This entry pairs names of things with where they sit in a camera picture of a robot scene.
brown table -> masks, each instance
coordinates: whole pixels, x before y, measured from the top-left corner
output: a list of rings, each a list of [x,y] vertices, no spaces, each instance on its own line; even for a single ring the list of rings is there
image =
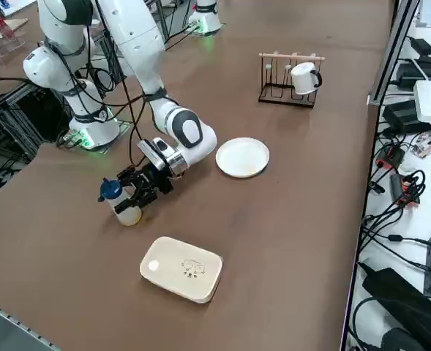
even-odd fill
[[[125,138],[107,156],[42,146],[0,191],[0,307],[63,350],[339,347],[375,123],[365,102],[390,6],[224,0],[220,17],[227,26],[215,38],[187,38],[166,54],[162,76],[219,145],[263,140],[271,161],[262,174],[229,178],[212,154],[131,228],[97,202],[101,178],[128,163]],[[313,110],[257,103],[257,54],[274,50],[326,57]],[[157,134],[148,111],[141,129]],[[140,277],[162,235],[223,257],[210,304]]]

plastic bottle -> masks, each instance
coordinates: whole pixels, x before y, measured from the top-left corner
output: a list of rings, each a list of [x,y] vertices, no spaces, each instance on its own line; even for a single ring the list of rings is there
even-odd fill
[[[130,195],[122,189],[122,186],[118,181],[109,181],[106,178],[103,179],[100,187],[100,198],[98,200],[106,200],[121,224],[127,227],[140,221],[142,210],[138,206],[135,206],[126,208],[120,214],[117,214],[114,207],[129,198]]]

green led light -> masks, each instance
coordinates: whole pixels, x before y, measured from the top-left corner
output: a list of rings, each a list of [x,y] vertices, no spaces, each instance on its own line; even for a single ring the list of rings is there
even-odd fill
[[[93,148],[95,145],[94,141],[90,138],[90,134],[86,131],[86,129],[81,129],[79,131],[82,137],[82,145],[86,148]]]

red object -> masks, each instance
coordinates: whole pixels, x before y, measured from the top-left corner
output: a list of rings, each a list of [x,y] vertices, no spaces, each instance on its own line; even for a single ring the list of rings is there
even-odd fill
[[[3,37],[6,37],[8,39],[14,39],[15,33],[13,30],[5,23],[5,21],[0,18],[0,32]]]

wooden dowel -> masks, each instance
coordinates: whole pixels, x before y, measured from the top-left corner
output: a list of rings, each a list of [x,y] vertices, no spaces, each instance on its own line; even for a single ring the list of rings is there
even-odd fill
[[[324,57],[320,56],[298,56],[298,55],[282,55],[281,53],[260,53],[260,57],[269,57],[271,59],[293,59],[297,61],[324,61]]]

